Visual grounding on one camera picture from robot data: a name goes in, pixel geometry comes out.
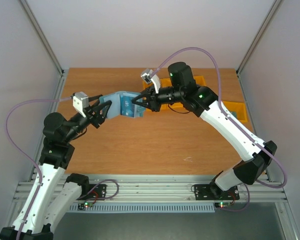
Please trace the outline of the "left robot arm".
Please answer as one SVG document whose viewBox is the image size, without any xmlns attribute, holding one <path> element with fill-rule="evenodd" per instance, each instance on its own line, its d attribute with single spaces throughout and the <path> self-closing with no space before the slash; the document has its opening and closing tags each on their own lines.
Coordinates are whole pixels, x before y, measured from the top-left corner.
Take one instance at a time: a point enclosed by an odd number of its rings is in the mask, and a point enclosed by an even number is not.
<svg viewBox="0 0 300 240">
<path fill-rule="evenodd" d="M 93 125 L 104 123 L 111 100 L 103 103 L 99 96 L 88 97 L 83 92 L 71 96 L 77 113 L 69 120 L 59 112 L 48 114 L 43 122 L 43 148 L 34 164 L 37 176 L 27 200 L 11 226 L 2 228 L 1 240 L 51 240 L 61 219 L 77 199 L 86 199 L 91 193 L 89 178 L 72 173 L 61 192 L 53 198 L 55 188 L 64 175 L 75 148 L 71 141 Z"/>
</svg>

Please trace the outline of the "teal card holder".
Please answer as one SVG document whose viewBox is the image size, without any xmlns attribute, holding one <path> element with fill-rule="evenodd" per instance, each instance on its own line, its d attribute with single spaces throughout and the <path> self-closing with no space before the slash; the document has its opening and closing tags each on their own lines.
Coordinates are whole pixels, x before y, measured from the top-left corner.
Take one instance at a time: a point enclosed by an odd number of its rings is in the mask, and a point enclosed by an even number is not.
<svg viewBox="0 0 300 240">
<path fill-rule="evenodd" d="M 113 119 L 117 116 L 129 118 L 143 117 L 146 108 L 132 103 L 132 99 L 139 94 L 139 92 L 117 91 L 101 96 L 99 98 L 100 103 L 111 101 L 111 106 L 107 112 L 106 118 Z"/>
</svg>

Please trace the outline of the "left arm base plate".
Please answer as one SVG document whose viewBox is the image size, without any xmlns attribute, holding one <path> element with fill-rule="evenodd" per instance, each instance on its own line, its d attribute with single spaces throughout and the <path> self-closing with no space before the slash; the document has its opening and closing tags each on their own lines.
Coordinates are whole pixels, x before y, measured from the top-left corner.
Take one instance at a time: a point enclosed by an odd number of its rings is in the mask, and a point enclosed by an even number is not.
<svg viewBox="0 0 300 240">
<path fill-rule="evenodd" d="M 100 184 L 96 188 L 93 189 L 92 192 L 90 192 L 86 196 L 81 196 L 79 200 L 104 200 L 107 193 L 107 185 L 106 184 Z"/>
</svg>

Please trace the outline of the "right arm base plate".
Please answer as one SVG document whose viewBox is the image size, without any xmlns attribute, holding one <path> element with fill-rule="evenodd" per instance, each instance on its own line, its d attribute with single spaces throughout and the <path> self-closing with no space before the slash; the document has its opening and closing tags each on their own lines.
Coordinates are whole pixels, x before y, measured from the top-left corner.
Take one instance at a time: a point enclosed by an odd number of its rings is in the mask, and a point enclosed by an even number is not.
<svg viewBox="0 0 300 240">
<path fill-rule="evenodd" d="M 215 196 L 209 184 L 194 184 L 190 190 L 194 193 L 196 201 L 232 201 L 239 200 L 239 190 L 237 186 L 231 187 L 228 191 L 223 191 L 220 196 Z"/>
</svg>

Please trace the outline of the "blue VIP card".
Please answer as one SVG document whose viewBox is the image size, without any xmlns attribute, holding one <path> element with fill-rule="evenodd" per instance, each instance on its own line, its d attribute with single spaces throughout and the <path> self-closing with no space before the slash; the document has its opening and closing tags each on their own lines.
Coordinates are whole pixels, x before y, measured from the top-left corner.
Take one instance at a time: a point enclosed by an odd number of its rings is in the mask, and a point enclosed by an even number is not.
<svg viewBox="0 0 300 240">
<path fill-rule="evenodd" d="M 131 94 L 122 94 L 120 96 L 120 114 L 124 117 L 134 118 L 136 115 L 135 105 L 132 103 L 134 98 Z"/>
</svg>

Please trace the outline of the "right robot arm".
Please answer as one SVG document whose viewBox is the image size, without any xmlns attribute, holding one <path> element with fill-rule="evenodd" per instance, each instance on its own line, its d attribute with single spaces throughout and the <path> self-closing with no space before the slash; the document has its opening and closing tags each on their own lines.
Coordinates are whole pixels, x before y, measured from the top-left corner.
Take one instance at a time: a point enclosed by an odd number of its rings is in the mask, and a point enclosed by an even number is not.
<svg viewBox="0 0 300 240">
<path fill-rule="evenodd" d="M 147 68 L 141 78 L 148 84 L 132 103 L 159 112 L 163 104 L 181 103 L 214 127 L 236 150 L 241 161 L 226 171 L 221 171 L 210 182 L 208 191 L 214 199 L 224 197 L 230 188 L 239 184 L 252 185 L 270 165 L 277 145 L 265 142 L 250 132 L 219 101 L 219 97 L 209 87 L 196 83 L 192 69 L 184 62 L 176 62 L 168 67 L 171 86 L 162 87 L 159 77 Z"/>
</svg>

